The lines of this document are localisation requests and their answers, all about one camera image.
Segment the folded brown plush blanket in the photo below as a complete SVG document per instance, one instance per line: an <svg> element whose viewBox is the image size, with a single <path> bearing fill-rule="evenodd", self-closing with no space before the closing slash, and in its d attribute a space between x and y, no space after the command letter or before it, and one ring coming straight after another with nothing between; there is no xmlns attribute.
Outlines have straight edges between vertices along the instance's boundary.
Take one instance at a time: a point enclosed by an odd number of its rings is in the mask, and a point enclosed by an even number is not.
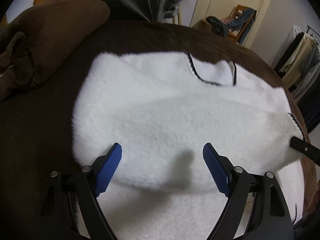
<svg viewBox="0 0 320 240"><path fill-rule="evenodd" d="M45 81L110 16L101 0L49 0L1 30L1 99Z"/></svg>

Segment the wooden chair with clothes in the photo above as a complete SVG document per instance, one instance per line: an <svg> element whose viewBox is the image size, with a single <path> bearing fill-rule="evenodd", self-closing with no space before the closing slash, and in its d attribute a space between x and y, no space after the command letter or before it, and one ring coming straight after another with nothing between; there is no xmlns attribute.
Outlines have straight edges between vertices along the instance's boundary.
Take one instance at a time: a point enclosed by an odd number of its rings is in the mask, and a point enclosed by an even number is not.
<svg viewBox="0 0 320 240"><path fill-rule="evenodd" d="M243 45L255 22L256 14L257 11L253 8L237 5L229 17L218 19L215 16L208 16L197 21L193 28Z"/></svg>

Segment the white fuzzy cardigan black trim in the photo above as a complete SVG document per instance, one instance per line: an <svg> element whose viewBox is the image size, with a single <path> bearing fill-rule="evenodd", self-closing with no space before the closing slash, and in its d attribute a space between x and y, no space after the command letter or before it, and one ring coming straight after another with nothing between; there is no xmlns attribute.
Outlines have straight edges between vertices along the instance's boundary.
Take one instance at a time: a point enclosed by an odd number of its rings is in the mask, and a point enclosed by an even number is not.
<svg viewBox="0 0 320 240"><path fill-rule="evenodd" d="M91 64L73 110L81 165L119 143L120 164L98 201L118 239L205 239L227 201L202 157L218 154L253 174L271 171L293 222L302 218L303 137L283 88L242 66L186 53L117 56Z"/></svg>

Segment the clothes rack with garments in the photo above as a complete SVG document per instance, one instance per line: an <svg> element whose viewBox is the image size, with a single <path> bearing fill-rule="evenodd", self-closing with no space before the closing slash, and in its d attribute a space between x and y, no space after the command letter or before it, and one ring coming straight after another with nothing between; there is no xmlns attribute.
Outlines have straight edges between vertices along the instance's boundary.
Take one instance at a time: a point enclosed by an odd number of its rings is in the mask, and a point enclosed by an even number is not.
<svg viewBox="0 0 320 240"><path fill-rule="evenodd" d="M319 33L294 26L272 68L297 104L308 132L319 125Z"/></svg>

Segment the white side table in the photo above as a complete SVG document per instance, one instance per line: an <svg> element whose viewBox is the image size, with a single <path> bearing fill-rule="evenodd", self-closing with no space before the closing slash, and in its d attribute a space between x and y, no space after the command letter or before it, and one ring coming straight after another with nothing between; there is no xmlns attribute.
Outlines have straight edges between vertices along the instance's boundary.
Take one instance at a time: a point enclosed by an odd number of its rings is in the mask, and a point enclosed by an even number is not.
<svg viewBox="0 0 320 240"><path fill-rule="evenodd" d="M179 25L193 27L199 20L205 18L212 0L183 0L180 4Z"/></svg>

